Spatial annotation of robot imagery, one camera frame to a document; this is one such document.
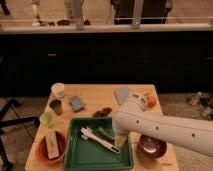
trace bowl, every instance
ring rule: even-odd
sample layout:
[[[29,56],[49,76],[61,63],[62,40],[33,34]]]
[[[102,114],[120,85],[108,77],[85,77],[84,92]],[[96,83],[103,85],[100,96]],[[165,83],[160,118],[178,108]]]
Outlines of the bowl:
[[[47,146],[46,146],[46,140],[45,136],[41,139],[39,142],[36,151],[35,156],[38,161],[44,163],[44,164],[54,164],[57,162],[60,162],[64,158],[65,149],[66,149],[66,138],[64,135],[56,131],[56,137],[58,141],[58,147],[59,147],[59,153],[60,155],[57,158],[49,159],[47,154]]]
[[[166,153],[167,144],[164,141],[142,134],[138,142],[137,150],[147,157],[155,159],[162,157]]]

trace black cabinet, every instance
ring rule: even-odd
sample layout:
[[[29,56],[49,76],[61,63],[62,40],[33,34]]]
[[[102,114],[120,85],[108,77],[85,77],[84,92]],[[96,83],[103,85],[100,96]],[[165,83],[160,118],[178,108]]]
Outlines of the black cabinet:
[[[202,31],[0,35],[1,73],[17,96],[48,95],[55,82],[208,91],[212,38]]]

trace green tray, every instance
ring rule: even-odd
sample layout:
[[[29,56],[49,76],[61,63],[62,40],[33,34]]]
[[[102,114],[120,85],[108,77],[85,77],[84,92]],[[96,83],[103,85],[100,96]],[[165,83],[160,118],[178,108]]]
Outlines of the green tray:
[[[112,118],[77,118],[70,122],[69,138],[65,153],[65,171],[106,171],[133,168],[130,138],[127,138],[120,154],[115,154],[98,142],[81,138],[82,127],[90,127],[99,137],[101,126],[113,135]]]

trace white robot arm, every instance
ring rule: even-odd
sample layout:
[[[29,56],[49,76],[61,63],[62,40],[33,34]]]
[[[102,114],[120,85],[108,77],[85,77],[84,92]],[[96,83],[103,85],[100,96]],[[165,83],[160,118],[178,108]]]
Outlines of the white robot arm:
[[[213,123],[209,121],[156,116],[146,111],[146,98],[130,94],[113,118],[115,135],[138,132],[205,155],[213,156]]]

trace white cup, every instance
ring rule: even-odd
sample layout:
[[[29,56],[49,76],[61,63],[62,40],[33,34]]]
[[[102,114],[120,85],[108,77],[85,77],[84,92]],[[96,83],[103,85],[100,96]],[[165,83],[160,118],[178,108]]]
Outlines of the white cup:
[[[64,88],[65,86],[63,83],[55,83],[52,85],[51,91],[57,99],[61,99],[65,96]]]

